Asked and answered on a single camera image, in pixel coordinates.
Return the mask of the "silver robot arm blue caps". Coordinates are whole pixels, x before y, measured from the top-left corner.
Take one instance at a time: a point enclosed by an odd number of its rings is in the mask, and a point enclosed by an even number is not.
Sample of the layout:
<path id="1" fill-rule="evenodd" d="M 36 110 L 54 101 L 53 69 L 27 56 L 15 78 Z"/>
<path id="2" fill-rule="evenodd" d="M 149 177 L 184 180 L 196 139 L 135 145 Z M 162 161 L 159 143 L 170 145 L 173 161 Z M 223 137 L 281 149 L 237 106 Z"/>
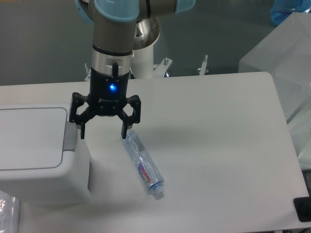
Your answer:
<path id="1" fill-rule="evenodd" d="M 140 122 L 141 100 L 126 96 L 136 24 L 151 17 L 190 10 L 194 0 L 78 0 L 77 7 L 94 23 L 90 89 L 72 94 L 69 121 L 85 137 L 86 123 L 95 116 L 118 116 L 122 138 Z"/>

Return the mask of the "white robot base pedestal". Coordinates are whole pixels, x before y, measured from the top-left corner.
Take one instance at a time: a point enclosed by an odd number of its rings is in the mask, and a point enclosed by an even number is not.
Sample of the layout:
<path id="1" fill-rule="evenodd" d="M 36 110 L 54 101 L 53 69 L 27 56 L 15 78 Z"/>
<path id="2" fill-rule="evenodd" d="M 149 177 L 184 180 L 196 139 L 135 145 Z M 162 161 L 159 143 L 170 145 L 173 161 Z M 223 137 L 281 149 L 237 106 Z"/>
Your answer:
<path id="1" fill-rule="evenodd" d="M 152 78 L 154 70 L 154 45 L 160 36 L 156 18 L 144 19 L 136 24 L 131 58 L 132 79 Z"/>

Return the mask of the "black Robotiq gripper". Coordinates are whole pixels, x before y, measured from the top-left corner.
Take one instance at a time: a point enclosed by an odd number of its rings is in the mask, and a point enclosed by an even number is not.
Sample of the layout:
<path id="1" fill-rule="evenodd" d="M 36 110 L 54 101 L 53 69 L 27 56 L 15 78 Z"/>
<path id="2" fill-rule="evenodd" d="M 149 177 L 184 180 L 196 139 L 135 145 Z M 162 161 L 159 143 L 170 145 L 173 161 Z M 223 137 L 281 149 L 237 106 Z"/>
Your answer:
<path id="1" fill-rule="evenodd" d="M 88 96 L 73 92 L 69 111 L 69 122 L 80 129 L 81 139 L 85 138 L 86 123 L 98 116 L 115 116 L 113 110 L 118 108 L 118 117 L 122 120 L 121 137 L 126 138 L 127 130 L 133 124 L 140 123 L 141 100 L 138 95 L 126 98 L 129 73 L 113 77 L 91 69 L 90 90 Z M 87 103 L 88 107 L 80 114 L 78 108 Z M 126 104 L 133 108 L 130 116 L 123 110 Z"/>

